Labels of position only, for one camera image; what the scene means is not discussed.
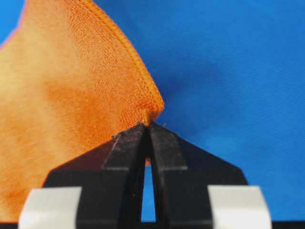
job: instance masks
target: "blue fabric backdrop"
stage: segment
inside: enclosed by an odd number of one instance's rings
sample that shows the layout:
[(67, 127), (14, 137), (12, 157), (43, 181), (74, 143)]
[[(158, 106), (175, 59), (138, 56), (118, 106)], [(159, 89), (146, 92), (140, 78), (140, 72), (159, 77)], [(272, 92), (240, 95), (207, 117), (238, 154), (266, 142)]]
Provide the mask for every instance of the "blue fabric backdrop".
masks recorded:
[[(22, 6), (12, 2), (0, 4), (0, 41)], [(305, 2), (95, 2), (160, 89), (166, 108), (157, 122), (239, 166), (261, 187), (273, 220), (305, 220)]]

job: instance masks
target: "orange sock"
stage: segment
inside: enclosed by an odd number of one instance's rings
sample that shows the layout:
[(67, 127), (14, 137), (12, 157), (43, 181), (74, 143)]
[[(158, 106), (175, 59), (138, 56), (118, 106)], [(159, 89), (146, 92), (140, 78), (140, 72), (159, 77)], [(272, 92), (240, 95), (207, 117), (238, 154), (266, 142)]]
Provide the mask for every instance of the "orange sock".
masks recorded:
[(137, 52), (91, 0), (28, 0), (0, 50), (0, 221), (18, 221), (54, 167), (163, 101)]

